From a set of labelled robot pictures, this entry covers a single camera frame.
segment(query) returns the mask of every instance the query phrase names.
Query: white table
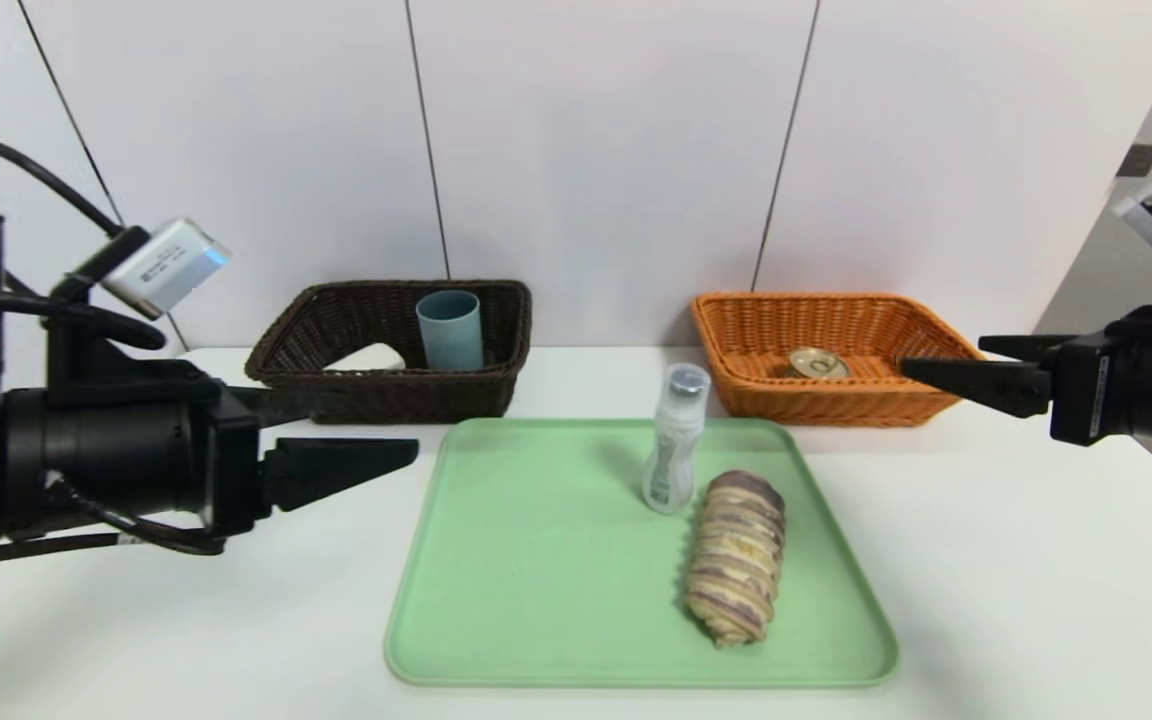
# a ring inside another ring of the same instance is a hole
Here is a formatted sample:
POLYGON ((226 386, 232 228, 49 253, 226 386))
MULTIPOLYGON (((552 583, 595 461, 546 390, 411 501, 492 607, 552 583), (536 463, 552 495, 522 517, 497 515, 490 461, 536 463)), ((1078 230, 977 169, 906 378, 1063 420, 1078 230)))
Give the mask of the white table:
MULTIPOLYGON (((187 355, 235 384, 245 356, 187 355)), ((698 357, 535 348, 509 415, 646 416, 666 361, 698 357)), ((403 684, 381 638, 447 429, 296 423, 266 446, 416 437, 420 458, 275 514, 219 558, 120 547, 0 564, 0 717, 1152 717, 1152 457, 1128 438, 1053 442, 1046 420, 963 402, 924 429, 791 429, 900 638, 895 679, 866 691, 403 684)))

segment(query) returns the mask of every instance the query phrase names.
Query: plastic cup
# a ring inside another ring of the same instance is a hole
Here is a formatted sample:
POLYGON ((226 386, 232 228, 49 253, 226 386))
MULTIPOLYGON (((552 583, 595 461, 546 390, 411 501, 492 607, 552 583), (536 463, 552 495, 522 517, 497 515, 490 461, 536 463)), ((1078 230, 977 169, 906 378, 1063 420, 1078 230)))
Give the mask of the plastic cup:
POLYGON ((482 370, 483 320, 471 291, 440 290, 416 304, 431 370, 482 370))

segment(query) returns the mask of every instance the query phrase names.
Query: can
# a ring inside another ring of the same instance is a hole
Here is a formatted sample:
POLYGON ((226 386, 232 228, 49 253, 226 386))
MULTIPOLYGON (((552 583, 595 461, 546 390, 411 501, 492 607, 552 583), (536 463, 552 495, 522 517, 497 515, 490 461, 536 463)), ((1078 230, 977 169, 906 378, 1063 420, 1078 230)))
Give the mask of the can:
POLYGON ((850 378, 851 370, 842 357, 819 347, 801 347, 790 353, 790 378, 838 379, 850 378))

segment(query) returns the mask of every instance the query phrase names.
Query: green tray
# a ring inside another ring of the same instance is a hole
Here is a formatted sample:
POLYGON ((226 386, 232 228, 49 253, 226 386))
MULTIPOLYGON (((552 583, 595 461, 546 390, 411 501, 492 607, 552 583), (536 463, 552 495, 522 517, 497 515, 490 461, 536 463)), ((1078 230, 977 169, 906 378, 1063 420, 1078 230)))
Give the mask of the green tray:
POLYGON ((714 650, 680 589, 698 502, 650 510, 650 420, 467 420, 439 452, 385 659, 408 683, 856 687, 896 639, 794 441, 768 420, 708 420, 696 497, 755 471, 785 497, 767 642, 714 650))

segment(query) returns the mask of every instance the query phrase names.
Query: plastic bottle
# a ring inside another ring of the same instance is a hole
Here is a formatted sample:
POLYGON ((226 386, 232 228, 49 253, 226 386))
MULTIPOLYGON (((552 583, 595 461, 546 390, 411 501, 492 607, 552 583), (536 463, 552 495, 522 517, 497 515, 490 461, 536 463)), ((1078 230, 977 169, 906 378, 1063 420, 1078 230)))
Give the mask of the plastic bottle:
POLYGON ((705 429, 708 373, 689 363, 664 372, 655 415, 655 448, 643 469, 643 500, 672 515, 691 502, 696 487, 691 454, 705 429))

